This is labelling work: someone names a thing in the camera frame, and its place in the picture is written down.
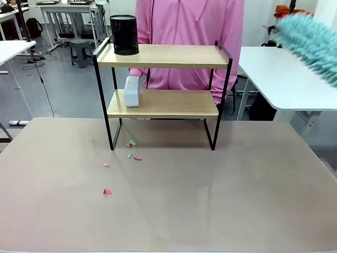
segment white box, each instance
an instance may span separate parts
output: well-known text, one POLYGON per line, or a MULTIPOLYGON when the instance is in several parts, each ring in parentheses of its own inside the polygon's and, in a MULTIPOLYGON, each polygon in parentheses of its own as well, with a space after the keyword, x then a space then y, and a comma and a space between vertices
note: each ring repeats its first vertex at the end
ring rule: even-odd
POLYGON ((124 87, 124 100, 126 107, 139 107, 141 86, 138 76, 128 76, 124 87))

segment wooden shelf board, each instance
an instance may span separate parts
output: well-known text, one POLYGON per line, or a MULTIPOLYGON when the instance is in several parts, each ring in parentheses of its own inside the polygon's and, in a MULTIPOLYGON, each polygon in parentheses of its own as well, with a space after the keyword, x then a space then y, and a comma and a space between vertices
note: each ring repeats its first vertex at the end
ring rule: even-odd
POLYGON ((140 107, 127 108, 124 90, 116 90, 109 118, 216 119, 219 112, 210 91, 142 90, 140 107))
POLYGON ((225 69, 228 60, 216 46, 139 45, 139 53, 121 56, 109 44, 98 57, 103 67, 174 67, 180 69, 225 69))

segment chair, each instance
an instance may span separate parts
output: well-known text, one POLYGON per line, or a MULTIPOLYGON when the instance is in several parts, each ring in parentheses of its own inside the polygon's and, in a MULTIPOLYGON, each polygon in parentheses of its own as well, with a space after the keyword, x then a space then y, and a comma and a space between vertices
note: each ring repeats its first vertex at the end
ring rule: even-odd
POLYGON ((85 40, 73 40, 70 42, 70 54, 72 58, 72 65, 74 66, 74 62, 78 63, 80 69, 86 67, 86 63, 93 62, 93 52, 90 48, 89 42, 85 40))

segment two-tier shelf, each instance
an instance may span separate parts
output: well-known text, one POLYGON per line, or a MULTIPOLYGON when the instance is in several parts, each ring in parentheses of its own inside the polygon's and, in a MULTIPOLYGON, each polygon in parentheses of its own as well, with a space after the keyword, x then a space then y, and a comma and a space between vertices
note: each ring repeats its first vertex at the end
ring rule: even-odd
MULTIPOLYGON (((116 146, 122 119, 125 118, 201 119, 204 122, 211 149, 214 150, 233 62, 231 55, 223 44, 220 41, 216 41, 214 46, 139 45, 139 51, 138 54, 131 56, 116 55, 110 38, 106 38, 93 54, 111 150, 114 150, 116 146), (108 109, 106 109, 105 105, 99 67, 112 68, 115 92, 108 109), (140 106, 127 108, 124 101, 124 90, 117 88, 115 67, 210 69, 210 82, 208 90, 204 91, 142 90, 140 106), (227 69, 219 110, 211 94, 214 69, 227 69), (120 121, 114 140, 112 140, 111 136, 109 118, 119 119, 120 121), (217 120, 213 140, 207 125, 207 119, 217 120)), ((150 72, 147 73, 147 81, 149 79, 150 72)))

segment black cup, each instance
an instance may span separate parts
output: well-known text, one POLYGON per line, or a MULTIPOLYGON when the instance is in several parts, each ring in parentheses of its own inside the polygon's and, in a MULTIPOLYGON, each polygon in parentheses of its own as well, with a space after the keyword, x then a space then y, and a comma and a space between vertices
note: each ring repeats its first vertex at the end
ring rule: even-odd
POLYGON ((132 15, 113 15, 110 17, 110 24, 115 54, 138 54, 139 48, 136 17, 132 15))

